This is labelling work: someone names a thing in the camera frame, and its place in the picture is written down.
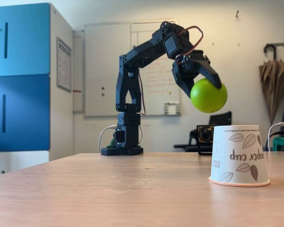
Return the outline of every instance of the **cable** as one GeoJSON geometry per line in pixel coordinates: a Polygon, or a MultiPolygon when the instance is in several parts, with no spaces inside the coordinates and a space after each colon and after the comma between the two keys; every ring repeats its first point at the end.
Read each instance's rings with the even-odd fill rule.
{"type": "Polygon", "coordinates": [[[142,132],[142,128],[141,128],[141,126],[139,125],[139,128],[140,128],[140,131],[141,131],[141,139],[140,139],[140,141],[139,141],[139,143],[138,144],[140,144],[141,142],[142,142],[142,139],[143,139],[143,132],[142,132]]]}
{"type": "Polygon", "coordinates": [[[100,135],[99,135],[99,139],[98,139],[98,153],[101,153],[100,151],[100,143],[101,143],[101,137],[103,135],[103,133],[107,130],[107,129],[116,129],[117,128],[117,125],[111,125],[111,126],[107,126],[106,128],[104,128],[100,135]]]}
{"type": "Polygon", "coordinates": [[[269,131],[268,131],[268,136],[267,136],[267,143],[268,143],[268,151],[270,152],[270,145],[269,145],[269,139],[270,139],[270,131],[273,127],[275,126],[284,126],[284,122],[279,122],[277,124],[273,124],[270,128],[269,128],[269,131]]]}
{"type": "Polygon", "coordinates": [[[200,42],[202,41],[204,34],[203,34],[203,31],[202,31],[198,26],[190,26],[190,27],[188,27],[188,28],[186,28],[186,29],[180,31],[180,32],[179,32],[179,35],[181,35],[182,33],[186,32],[186,31],[188,31],[189,29],[192,29],[192,28],[196,28],[196,29],[198,29],[198,30],[201,32],[202,35],[201,35],[200,39],[195,43],[195,45],[194,45],[189,51],[185,52],[184,54],[178,54],[178,55],[176,56],[176,59],[177,59],[179,56],[181,56],[181,55],[185,56],[185,55],[190,54],[192,51],[194,51],[194,49],[195,49],[195,48],[200,44],[200,42]]]}
{"type": "MultiPolygon", "coordinates": [[[[271,138],[272,136],[275,135],[284,135],[284,131],[276,131],[273,134],[271,134],[269,137],[271,138]]],[[[266,140],[266,151],[268,150],[268,140],[266,140]]]]}
{"type": "Polygon", "coordinates": [[[138,70],[138,76],[139,76],[139,85],[140,85],[140,89],[141,89],[141,96],[142,96],[142,103],[143,103],[143,113],[141,113],[141,114],[145,116],[146,110],[145,110],[143,84],[142,84],[142,80],[141,80],[141,76],[140,76],[140,70],[138,70]]]}

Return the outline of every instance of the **upside-down paper cup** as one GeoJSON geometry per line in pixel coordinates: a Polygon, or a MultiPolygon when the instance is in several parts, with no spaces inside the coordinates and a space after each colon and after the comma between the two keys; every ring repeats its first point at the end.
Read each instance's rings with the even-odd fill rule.
{"type": "Polygon", "coordinates": [[[209,181],[239,187],[270,184],[258,125],[214,128],[212,171],[209,181]]]}

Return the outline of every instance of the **black robotic arm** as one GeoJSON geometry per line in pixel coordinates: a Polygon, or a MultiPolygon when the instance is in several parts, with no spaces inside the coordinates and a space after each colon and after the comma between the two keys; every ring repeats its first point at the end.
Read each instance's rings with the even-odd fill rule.
{"type": "Polygon", "coordinates": [[[203,51],[192,51],[189,32],[184,28],[163,22],[149,41],[133,48],[119,58],[119,75],[116,85],[116,110],[118,126],[114,133],[116,146],[103,148],[103,155],[136,155],[143,153],[139,144],[139,126],[141,111],[141,91],[139,86],[139,69],[146,67],[160,56],[167,54],[175,60],[172,73],[178,86],[190,97],[194,85],[193,79],[201,73],[217,88],[221,88],[218,74],[210,67],[210,61],[203,56],[203,51]],[[132,103],[126,103],[127,92],[132,103]]]}

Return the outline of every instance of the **green ball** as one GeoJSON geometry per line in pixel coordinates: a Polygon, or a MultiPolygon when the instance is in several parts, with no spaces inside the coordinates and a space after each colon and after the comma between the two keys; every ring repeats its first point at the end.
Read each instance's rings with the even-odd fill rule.
{"type": "Polygon", "coordinates": [[[216,112],[225,105],[227,90],[224,84],[218,89],[208,79],[201,79],[191,89],[190,100],[202,112],[216,112]]]}

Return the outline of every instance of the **table surface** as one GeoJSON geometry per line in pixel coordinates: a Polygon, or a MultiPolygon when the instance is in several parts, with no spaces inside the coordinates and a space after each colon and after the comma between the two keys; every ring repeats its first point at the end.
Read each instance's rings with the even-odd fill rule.
{"type": "Polygon", "coordinates": [[[208,181],[210,156],[78,154],[0,175],[0,227],[284,227],[284,152],[271,185],[208,181]]]}

